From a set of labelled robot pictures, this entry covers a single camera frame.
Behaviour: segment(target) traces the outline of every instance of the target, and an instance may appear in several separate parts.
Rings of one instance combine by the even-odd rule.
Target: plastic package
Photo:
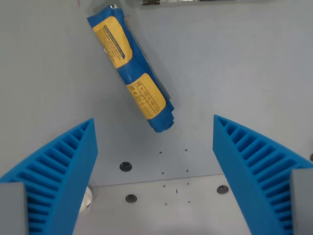
[[[126,26],[122,9],[108,6],[87,20],[149,124],[156,132],[170,128],[174,107]]]

